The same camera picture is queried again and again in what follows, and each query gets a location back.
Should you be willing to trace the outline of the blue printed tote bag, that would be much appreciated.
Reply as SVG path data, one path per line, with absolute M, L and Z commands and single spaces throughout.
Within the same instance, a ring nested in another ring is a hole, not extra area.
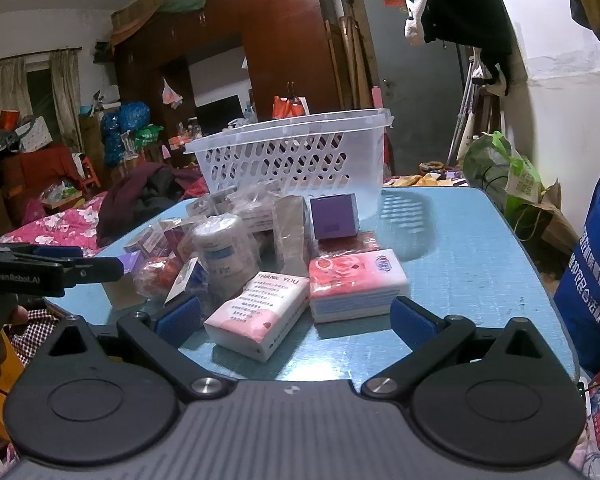
M 554 301 L 576 349 L 580 367 L 600 372 L 600 178 L 582 235 Z

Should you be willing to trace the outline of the beige window curtain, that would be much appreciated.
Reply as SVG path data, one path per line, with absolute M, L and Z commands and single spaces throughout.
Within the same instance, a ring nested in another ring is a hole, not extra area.
M 83 151 L 79 112 L 81 106 L 78 54 L 76 50 L 50 54 L 50 82 L 62 142 L 75 153 Z

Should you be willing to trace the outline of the pink tissue pack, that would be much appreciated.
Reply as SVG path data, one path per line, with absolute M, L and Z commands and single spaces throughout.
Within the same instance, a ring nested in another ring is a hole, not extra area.
M 411 283 L 392 249 L 314 259 L 309 265 L 310 308 L 316 324 L 385 315 Z

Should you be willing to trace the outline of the purple cube box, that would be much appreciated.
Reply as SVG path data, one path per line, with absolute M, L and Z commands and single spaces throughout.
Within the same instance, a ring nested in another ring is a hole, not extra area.
M 358 234 L 358 204 L 354 194 L 311 198 L 310 209 L 317 240 L 338 240 Z

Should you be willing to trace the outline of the grey packet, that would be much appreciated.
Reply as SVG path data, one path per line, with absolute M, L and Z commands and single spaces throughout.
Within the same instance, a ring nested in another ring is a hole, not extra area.
M 307 278 L 311 258 L 306 201 L 301 196 L 284 196 L 276 200 L 272 218 L 279 272 Z

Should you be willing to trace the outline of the white plastic laundry basket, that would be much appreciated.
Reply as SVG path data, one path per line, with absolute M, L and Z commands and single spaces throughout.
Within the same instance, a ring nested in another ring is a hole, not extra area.
M 386 108 L 340 110 L 257 122 L 186 144 L 212 193 L 275 181 L 285 195 L 353 194 L 373 217 L 384 177 Z

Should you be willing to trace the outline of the dark red wooden wardrobe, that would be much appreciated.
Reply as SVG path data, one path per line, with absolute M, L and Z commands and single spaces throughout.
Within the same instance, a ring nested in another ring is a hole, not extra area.
M 311 112 L 341 110 L 327 39 L 337 19 L 334 0 L 207 0 L 200 11 L 156 13 L 114 48 L 123 102 L 142 102 L 169 139 L 194 116 L 189 65 L 242 47 L 261 120 L 292 90 Z

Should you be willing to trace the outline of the dark maroon clothes pile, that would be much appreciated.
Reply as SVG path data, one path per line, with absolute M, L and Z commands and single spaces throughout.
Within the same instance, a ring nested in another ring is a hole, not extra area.
M 181 200 L 208 192 L 199 169 L 144 162 L 107 192 L 98 213 L 97 246 L 104 248 Z

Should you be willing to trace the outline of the pink white thank-you box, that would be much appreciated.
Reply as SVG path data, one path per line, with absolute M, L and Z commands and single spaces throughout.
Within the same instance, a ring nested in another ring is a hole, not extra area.
M 259 272 L 234 299 L 204 321 L 210 340 L 265 363 L 309 305 L 310 280 Z

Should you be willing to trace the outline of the pink floral bedding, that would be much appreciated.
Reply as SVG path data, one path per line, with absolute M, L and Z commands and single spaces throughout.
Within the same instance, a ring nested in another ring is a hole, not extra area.
M 31 243 L 42 246 L 76 246 L 91 257 L 97 245 L 99 211 L 107 193 L 102 192 L 84 205 L 35 220 L 0 237 L 0 243 Z

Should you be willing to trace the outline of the grey door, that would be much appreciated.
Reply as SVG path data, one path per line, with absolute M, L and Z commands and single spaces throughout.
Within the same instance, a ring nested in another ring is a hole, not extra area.
M 416 174 L 422 162 L 448 157 L 466 75 L 457 44 L 412 46 L 404 36 L 404 0 L 361 0 L 370 29 L 382 102 L 392 116 L 388 132 L 393 172 Z

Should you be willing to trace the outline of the orange white hanging bag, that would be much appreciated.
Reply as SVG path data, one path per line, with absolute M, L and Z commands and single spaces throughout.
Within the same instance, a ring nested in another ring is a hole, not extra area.
M 306 99 L 300 96 L 274 96 L 272 107 L 273 119 L 301 117 L 309 114 Z

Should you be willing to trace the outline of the red round item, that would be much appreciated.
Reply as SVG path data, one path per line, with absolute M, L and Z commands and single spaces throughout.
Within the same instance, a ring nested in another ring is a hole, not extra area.
M 135 272 L 135 291 L 151 300 L 166 300 L 182 268 L 175 257 L 158 257 L 146 260 Z

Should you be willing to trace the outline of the green white shopping bag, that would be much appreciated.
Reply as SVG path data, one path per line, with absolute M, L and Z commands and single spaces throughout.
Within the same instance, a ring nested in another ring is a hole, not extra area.
M 481 188 L 508 221 L 515 220 L 519 208 L 540 202 L 539 173 L 499 131 L 473 140 L 462 168 L 469 184 Z

